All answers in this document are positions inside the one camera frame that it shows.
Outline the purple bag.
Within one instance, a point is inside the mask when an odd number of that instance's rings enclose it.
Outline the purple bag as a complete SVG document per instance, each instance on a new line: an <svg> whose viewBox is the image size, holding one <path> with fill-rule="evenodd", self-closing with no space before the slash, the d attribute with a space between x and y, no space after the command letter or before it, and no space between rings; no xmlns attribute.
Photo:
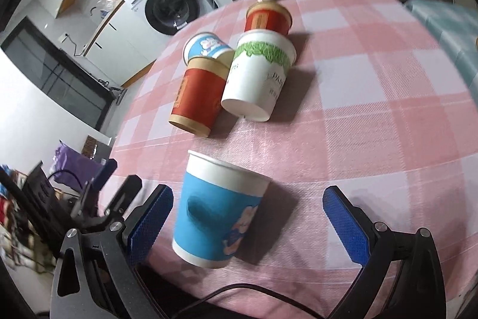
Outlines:
<svg viewBox="0 0 478 319"><path fill-rule="evenodd" d="M93 179L103 168L103 165L81 155L63 142L59 143L53 156L50 174L58 184L69 186L77 192L82 192L85 184Z"/></svg>

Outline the pink checked tablecloth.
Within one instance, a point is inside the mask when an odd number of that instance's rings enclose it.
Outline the pink checked tablecloth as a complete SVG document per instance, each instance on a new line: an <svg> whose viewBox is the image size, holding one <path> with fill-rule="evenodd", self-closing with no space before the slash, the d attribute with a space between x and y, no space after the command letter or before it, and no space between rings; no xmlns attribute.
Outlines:
<svg viewBox="0 0 478 319"><path fill-rule="evenodd" d="M201 269L172 248L170 215L153 271L202 297L232 283L270 288L327 315L359 270L322 209L336 185L374 221L431 231L449 300L477 272L477 108L453 62L398 0L283 0L298 58L267 122L222 112L208 138L170 125L194 34L235 45L254 0L195 21L159 54L122 123L105 209L130 174L142 203L158 184L181 191L189 151L272 180L230 264Z"/></svg>

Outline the large blue paper cup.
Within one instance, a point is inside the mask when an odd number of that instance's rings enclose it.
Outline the large blue paper cup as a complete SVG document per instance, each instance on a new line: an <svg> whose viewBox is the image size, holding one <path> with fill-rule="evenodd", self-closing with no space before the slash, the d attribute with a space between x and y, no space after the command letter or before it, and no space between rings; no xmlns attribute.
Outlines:
<svg viewBox="0 0 478 319"><path fill-rule="evenodd" d="M252 223L271 178L188 151L172 249L202 268L226 267Z"/></svg>

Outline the near red paper cup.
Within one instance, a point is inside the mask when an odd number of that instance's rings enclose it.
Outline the near red paper cup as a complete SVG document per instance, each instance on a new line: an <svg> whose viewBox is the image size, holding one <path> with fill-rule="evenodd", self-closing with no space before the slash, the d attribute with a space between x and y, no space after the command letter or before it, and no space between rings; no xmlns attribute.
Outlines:
<svg viewBox="0 0 478 319"><path fill-rule="evenodd" d="M181 80L168 122L208 137L221 110L229 68L211 57L193 57Z"/></svg>

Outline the small blue paper cup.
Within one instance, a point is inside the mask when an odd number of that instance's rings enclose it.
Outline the small blue paper cup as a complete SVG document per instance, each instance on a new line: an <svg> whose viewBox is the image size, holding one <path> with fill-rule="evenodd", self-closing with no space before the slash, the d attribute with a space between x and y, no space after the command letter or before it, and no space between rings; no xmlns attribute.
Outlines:
<svg viewBox="0 0 478 319"><path fill-rule="evenodd" d="M229 68L233 56L234 50L212 32L201 32L192 36L183 48L183 61L186 65L194 57L209 57Z"/></svg>

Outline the far red paper cup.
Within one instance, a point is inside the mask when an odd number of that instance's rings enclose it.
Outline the far red paper cup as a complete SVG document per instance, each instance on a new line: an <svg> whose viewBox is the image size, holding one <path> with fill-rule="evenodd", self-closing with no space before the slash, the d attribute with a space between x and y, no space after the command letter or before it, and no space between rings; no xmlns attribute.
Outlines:
<svg viewBox="0 0 478 319"><path fill-rule="evenodd" d="M286 36L292 26L292 16L287 8L275 1L259 1L246 12L245 32L263 29Z"/></svg>

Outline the dark glass door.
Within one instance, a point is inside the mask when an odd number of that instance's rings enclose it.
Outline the dark glass door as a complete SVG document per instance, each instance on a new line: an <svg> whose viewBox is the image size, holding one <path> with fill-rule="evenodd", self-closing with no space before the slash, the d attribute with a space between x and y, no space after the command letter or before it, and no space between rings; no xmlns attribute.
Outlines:
<svg viewBox="0 0 478 319"><path fill-rule="evenodd" d="M1 49L56 104L93 129L103 126L113 93L49 41L29 18L16 25Z"/></svg>

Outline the white kitchen base cabinet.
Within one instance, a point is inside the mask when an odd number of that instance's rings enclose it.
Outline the white kitchen base cabinet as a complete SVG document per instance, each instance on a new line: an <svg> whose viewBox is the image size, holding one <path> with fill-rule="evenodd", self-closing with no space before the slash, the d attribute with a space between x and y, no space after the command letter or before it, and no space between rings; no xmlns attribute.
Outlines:
<svg viewBox="0 0 478 319"><path fill-rule="evenodd" d="M135 6L124 2L102 23L85 52L85 57L108 81L117 85L124 84L154 62L171 40L148 23L145 5L145 0L139 0Z"/></svg>

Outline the teal checked tablecloth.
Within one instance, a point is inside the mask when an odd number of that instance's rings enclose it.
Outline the teal checked tablecloth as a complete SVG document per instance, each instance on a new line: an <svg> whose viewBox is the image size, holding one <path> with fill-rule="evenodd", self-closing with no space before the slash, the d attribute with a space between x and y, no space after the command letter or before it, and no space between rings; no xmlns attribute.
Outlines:
<svg viewBox="0 0 478 319"><path fill-rule="evenodd" d="M409 0L405 7L452 60L477 104L477 9L436 0Z"/></svg>

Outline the white cup green leaf band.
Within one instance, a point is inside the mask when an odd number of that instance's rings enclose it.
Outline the white cup green leaf band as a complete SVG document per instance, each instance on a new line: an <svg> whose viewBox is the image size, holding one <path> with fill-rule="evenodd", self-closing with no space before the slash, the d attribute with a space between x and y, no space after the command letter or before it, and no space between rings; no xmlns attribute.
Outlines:
<svg viewBox="0 0 478 319"><path fill-rule="evenodd" d="M266 29L240 35L221 106L236 117L270 119L297 51L287 37Z"/></svg>

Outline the red paper cup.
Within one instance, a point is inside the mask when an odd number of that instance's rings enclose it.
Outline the red paper cup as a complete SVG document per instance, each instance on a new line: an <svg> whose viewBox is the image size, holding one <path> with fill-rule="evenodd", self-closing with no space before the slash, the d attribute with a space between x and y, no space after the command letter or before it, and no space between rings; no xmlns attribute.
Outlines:
<svg viewBox="0 0 478 319"><path fill-rule="evenodd" d="M292 26L292 16L287 8L275 1L259 1L246 12L245 32L263 29L286 36Z"/></svg>
<svg viewBox="0 0 478 319"><path fill-rule="evenodd" d="M193 57L181 80L168 122L208 137L221 110L229 68L211 57Z"/></svg>

